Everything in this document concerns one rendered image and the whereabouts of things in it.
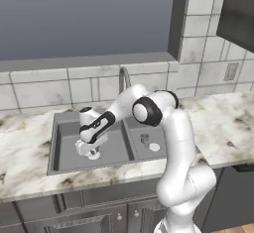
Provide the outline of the grey wall socket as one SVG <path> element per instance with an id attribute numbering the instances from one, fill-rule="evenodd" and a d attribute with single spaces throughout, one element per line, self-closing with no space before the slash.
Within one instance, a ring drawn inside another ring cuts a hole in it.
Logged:
<path id="1" fill-rule="evenodd" d="M 229 63 L 226 68 L 224 81 L 233 80 L 235 78 L 238 67 L 239 67 L 238 62 Z"/>

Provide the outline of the grey curved tap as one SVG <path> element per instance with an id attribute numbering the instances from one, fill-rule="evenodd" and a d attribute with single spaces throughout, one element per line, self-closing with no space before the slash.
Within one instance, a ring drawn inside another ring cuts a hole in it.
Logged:
<path id="1" fill-rule="evenodd" d="M 119 93 L 122 93 L 125 88 L 131 86 L 131 80 L 128 70 L 125 66 L 122 66 L 119 70 Z"/>

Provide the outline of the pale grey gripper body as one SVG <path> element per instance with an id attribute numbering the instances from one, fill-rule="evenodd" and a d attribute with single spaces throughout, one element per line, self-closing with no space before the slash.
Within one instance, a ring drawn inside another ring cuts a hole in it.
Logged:
<path id="1" fill-rule="evenodd" d="M 75 143 L 75 148 L 80 156 L 93 157 L 98 154 L 98 147 L 108 141 L 108 135 L 104 134 L 99 137 L 93 144 L 84 143 L 78 140 Z"/>

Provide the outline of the grey framed window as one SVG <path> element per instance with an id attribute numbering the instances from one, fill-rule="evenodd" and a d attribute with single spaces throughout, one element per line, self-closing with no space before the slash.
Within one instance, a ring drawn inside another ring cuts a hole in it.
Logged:
<path id="1" fill-rule="evenodd" d="M 175 60 L 187 0 L 0 0 L 0 72 Z"/>

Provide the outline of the grey panel under sink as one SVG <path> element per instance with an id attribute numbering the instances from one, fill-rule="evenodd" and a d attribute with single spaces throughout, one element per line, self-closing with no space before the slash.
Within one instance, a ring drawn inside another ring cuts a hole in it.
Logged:
<path id="1" fill-rule="evenodd" d="M 153 195 L 158 179 L 147 179 L 116 185 L 86 189 L 82 192 L 85 205 L 93 205 L 122 199 Z"/>

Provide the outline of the grey double basin sink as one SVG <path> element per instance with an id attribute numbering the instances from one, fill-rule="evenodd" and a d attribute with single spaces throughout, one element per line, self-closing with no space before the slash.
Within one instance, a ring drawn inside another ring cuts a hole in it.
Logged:
<path id="1" fill-rule="evenodd" d="M 97 160 L 90 160 L 77 153 L 75 143 L 79 140 L 79 127 L 77 112 L 55 114 L 47 175 L 122 166 L 166 157 L 166 140 L 161 126 L 142 125 L 134 117 L 114 124 L 106 131 L 108 141 L 99 146 L 100 157 Z M 148 145 L 141 143 L 142 134 L 149 135 Z M 158 144 L 161 149 L 152 152 L 149 149 L 152 143 Z"/>

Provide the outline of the grey cupboard door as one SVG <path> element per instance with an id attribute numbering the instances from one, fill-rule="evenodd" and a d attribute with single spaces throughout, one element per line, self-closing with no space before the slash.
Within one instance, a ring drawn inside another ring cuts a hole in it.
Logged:
<path id="1" fill-rule="evenodd" d="M 55 218 L 25 223 L 28 233 L 126 233 L 127 206 L 99 206 Z"/>
<path id="2" fill-rule="evenodd" d="M 157 198 L 135 200 L 128 204 L 128 233 L 154 233 L 157 224 L 166 215 L 167 209 Z"/>

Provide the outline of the grey cupboard run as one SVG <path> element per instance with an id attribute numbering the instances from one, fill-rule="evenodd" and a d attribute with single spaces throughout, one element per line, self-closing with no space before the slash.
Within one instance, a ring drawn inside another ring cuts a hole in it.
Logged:
<path id="1" fill-rule="evenodd" d="M 0 227 L 53 218 L 81 206 L 80 191 L 0 203 Z"/>

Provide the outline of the dark wall cupboard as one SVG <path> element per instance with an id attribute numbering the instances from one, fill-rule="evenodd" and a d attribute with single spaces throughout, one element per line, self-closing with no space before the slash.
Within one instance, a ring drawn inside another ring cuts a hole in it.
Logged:
<path id="1" fill-rule="evenodd" d="M 254 0 L 223 0 L 216 34 L 254 54 Z"/>

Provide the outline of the dark grey dishwasher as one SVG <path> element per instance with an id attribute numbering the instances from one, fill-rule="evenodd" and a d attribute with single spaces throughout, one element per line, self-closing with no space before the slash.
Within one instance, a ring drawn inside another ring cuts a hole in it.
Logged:
<path id="1" fill-rule="evenodd" d="M 254 223 L 254 163 L 223 169 L 203 233 Z"/>

